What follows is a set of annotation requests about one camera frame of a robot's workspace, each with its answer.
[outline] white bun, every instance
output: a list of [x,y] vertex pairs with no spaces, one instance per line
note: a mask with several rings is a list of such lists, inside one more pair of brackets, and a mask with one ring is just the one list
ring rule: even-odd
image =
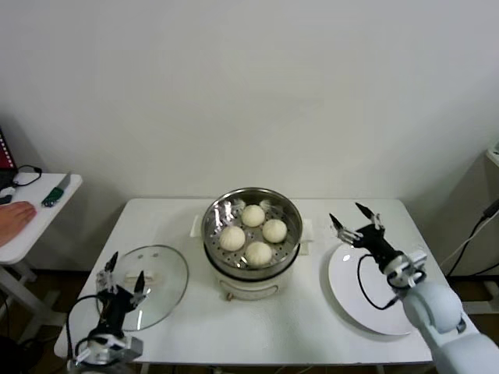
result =
[[263,242],[253,242],[246,248],[245,258],[252,267],[267,265],[272,260],[272,249]]
[[229,226],[224,228],[220,234],[220,246],[229,252],[234,252],[240,249],[244,242],[246,241],[246,236],[244,231],[237,226]]
[[281,220],[269,220],[265,222],[262,232],[264,233],[265,240],[268,240],[270,243],[280,243],[286,238],[288,228]]
[[249,205],[242,211],[242,222],[251,228],[260,226],[265,221],[265,212],[258,205]]

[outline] electric steamer pot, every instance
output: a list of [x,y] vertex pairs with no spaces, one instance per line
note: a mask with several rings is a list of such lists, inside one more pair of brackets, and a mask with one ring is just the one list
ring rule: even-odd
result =
[[[279,219],[286,224],[288,234],[283,242],[277,244],[267,242],[262,234],[263,224],[250,228],[242,223],[244,206],[252,204],[264,208],[265,222]],[[244,246],[236,252],[225,251],[219,243],[222,230],[230,225],[240,227],[246,235]],[[280,193],[261,188],[237,189],[224,194],[208,207],[201,224],[207,258],[221,286],[229,292],[235,288],[235,296],[238,298],[261,298],[274,292],[263,294],[257,292],[253,293],[253,296],[245,296],[237,295],[237,291],[244,294],[245,290],[259,291],[269,287],[276,291],[279,289],[278,286],[280,288],[284,286],[283,276],[285,273],[290,273],[290,267],[298,256],[302,229],[302,218],[295,205]],[[244,257],[247,246],[256,241],[266,242],[272,249],[272,260],[265,266],[251,267]]]

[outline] robotic arm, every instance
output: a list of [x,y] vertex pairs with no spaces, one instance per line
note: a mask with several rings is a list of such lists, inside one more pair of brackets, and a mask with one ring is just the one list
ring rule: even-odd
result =
[[118,253],[97,274],[97,298],[103,303],[97,326],[76,344],[76,357],[69,363],[71,373],[77,372],[132,372],[125,364],[140,357],[143,342],[127,337],[122,330],[125,315],[144,299],[143,271],[137,278],[133,294],[118,286],[112,276]]
[[356,204],[371,224],[349,230],[330,214],[338,238],[353,248],[367,249],[381,273],[402,301],[409,322],[416,327],[431,350],[441,374],[492,374],[499,372],[499,348],[481,334],[449,287],[425,282],[426,253],[409,255],[395,250],[384,239],[380,214]]

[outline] floor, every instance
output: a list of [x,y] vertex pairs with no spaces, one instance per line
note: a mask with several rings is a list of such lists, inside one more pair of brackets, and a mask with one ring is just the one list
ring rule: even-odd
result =
[[[56,302],[54,309],[60,312],[67,312],[71,305],[76,300],[80,293],[87,276],[81,273],[43,273],[38,276],[36,282],[28,284],[27,287],[38,297],[43,298],[45,293],[51,289],[59,289],[62,297]],[[452,287],[459,294],[463,301],[479,301],[487,300],[490,296],[485,287],[479,282],[470,281],[454,281],[451,282]],[[9,308],[10,315],[10,336],[14,339],[19,338],[23,332],[23,328],[30,321],[31,315],[16,303],[12,304]],[[499,344],[499,316],[472,316],[473,322],[483,333],[488,335],[497,344]],[[43,327],[37,338],[40,340],[49,340],[44,344],[44,354],[38,364],[30,370],[31,374],[55,374],[64,373],[64,361],[56,357],[53,352],[55,338],[58,336],[60,329],[58,327]],[[0,320],[0,335],[7,335],[7,323],[4,317]],[[387,374],[395,374],[401,372],[417,372],[421,365],[412,366],[385,366]],[[134,372],[139,373],[140,367],[138,365],[131,365]],[[250,374],[258,372],[262,374],[299,374],[300,371],[307,369],[307,367],[224,367],[223,372],[230,372],[234,374]],[[171,366],[171,365],[151,365],[149,373],[151,374],[208,374],[214,372],[211,368],[204,366]],[[376,368],[373,366],[322,366],[313,367],[308,369],[307,374],[375,374]]]

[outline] white table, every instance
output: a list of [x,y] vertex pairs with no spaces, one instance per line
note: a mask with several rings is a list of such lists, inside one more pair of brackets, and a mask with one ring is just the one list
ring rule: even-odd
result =
[[[359,201],[381,213],[387,239],[396,248],[428,252],[427,273],[446,284],[435,259],[402,203],[394,199]],[[209,199],[133,199],[123,210],[80,296],[95,293],[96,273],[115,251],[120,256],[142,245],[177,248],[189,264],[183,300],[160,323],[131,333],[143,340],[138,362],[226,365],[352,365],[429,362],[430,351],[418,332],[405,337],[372,333],[353,322],[334,300],[327,265],[340,242],[330,229],[329,212],[357,228],[368,223],[351,199],[300,199],[295,204],[311,219],[310,254],[299,256],[290,285],[272,297],[244,302],[225,300],[217,286],[200,238],[190,238],[195,215]],[[71,315],[73,343],[97,323],[95,303],[78,304]],[[55,353],[66,355],[65,332]]]
[[[33,173],[20,173],[17,180],[27,182],[33,179]],[[17,300],[34,314],[31,323],[24,330],[19,341],[32,337],[43,324],[61,326],[65,319],[65,314],[53,312],[51,306],[55,302],[58,292],[50,291],[44,301],[41,301],[29,292],[25,287],[26,281],[34,281],[36,275],[30,270],[22,260],[30,251],[33,244],[44,233],[48,225],[54,220],[64,205],[71,199],[75,191],[80,187],[82,178],[79,175],[72,175],[69,186],[65,189],[62,198],[52,207],[46,208],[41,205],[41,201],[48,193],[64,178],[64,174],[43,174],[39,180],[32,185],[19,187],[12,199],[15,201],[29,201],[37,209],[35,218],[17,235],[12,241],[0,247],[0,265],[11,265],[21,275],[17,280],[2,266],[0,266],[0,288],[2,288],[9,298],[8,305],[12,303],[12,298]],[[5,306],[0,309],[0,315],[5,311]]]

